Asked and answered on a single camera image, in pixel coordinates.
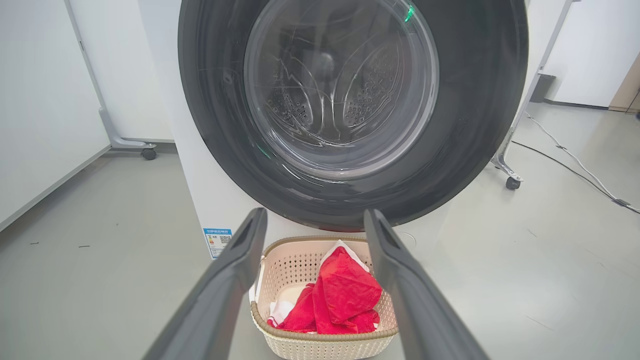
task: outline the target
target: white basket handle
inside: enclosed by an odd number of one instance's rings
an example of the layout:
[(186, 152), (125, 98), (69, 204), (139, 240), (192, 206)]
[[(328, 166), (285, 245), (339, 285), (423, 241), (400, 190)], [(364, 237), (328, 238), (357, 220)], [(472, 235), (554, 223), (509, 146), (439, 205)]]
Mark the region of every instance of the white basket handle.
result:
[(258, 303), (258, 298), (260, 297), (260, 288), (262, 287), (262, 276), (264, 275), (264, 256), (260, 257), (260, 272), (258, 273), (258, 278), (255, 280), (255, 283), (251, 285), (249, 288), (249, 303), (252, 302)]

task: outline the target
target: red cloth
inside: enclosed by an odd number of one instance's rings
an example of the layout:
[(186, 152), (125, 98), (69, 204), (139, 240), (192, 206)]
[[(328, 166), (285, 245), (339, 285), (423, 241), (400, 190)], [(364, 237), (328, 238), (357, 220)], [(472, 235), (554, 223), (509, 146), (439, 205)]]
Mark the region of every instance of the red cloth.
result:
[(318, 334), (372, 332), (374, 322), (380, 322), (373, 310), (380, 295), (382, 288), (375, 278), (344, 247), (338, 247), (320, 267), (316, 285), (307, 285), (278, 329)]

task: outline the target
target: floor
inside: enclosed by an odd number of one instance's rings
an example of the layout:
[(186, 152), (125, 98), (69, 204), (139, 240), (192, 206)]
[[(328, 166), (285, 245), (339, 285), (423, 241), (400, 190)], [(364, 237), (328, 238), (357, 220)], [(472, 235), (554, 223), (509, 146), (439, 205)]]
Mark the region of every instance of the floor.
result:
[[(640, 206), (640, 122), (528, 112)], [(572, 168), (535, 123), (515, 140)], [(426, 270), (494, 360), (640, 358), (640, 215), (512, 145), (452, 200)], [(139, 359), (210, 262), (177, 154), (108, 153), (0, 233), (0, 359)], [(277, 359), (241, 311), (231, 359)], [(377, 358), (397, 359), (399, 338)]]

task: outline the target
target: brown basket rim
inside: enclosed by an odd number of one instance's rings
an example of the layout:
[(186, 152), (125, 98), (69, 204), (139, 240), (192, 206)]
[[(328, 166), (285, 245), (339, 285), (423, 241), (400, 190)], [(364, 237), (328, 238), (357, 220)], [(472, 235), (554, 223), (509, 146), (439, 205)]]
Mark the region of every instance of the brown basket rim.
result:
[[(293, 236), (290, 238), (284, 238), (278, 240), (265, 249), (263, 256), (266, 258), (269, 253), (275, 249), (276, 247), (292, 242), (301, 242), (301, 241), (359, 241), (359, 242), (367, 242), (367, 239), (357, 237), (357, 236), (336, 236), (336, 235), (310, 235), (310, 236)], [(290, 339), (290, 340), (305, 340), (305, 341), (324, 341), (324, 342), (332, 342), (332, 341), (363, 341), (363, 340), (377, 340), (388, 338), (398, 333), (398, 326), (395, 326), (392, 329), (387, 329), (383, 331), (374, 331), (374, 332), (366, 332), (363, 334), (305, 334), (301, 332), (292, 332), (285, 331), (281, 329), (276, 329), (270, 326), (258, 312), (258, 304), (255, 301), (251, 302), (251, 314), (255, 323), (267, 334), (272, 335), (277, 338)]]

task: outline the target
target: washing machine door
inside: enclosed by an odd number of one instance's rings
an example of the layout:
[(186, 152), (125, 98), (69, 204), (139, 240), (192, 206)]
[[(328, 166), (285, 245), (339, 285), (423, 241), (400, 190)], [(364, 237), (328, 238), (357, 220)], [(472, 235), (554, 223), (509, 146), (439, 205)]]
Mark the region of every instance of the washing machine door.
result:
[(180, 73), (215, 160), (301, 224), (441, 206), (489, 162), (527, 68), (522, 0), (183, 0)]

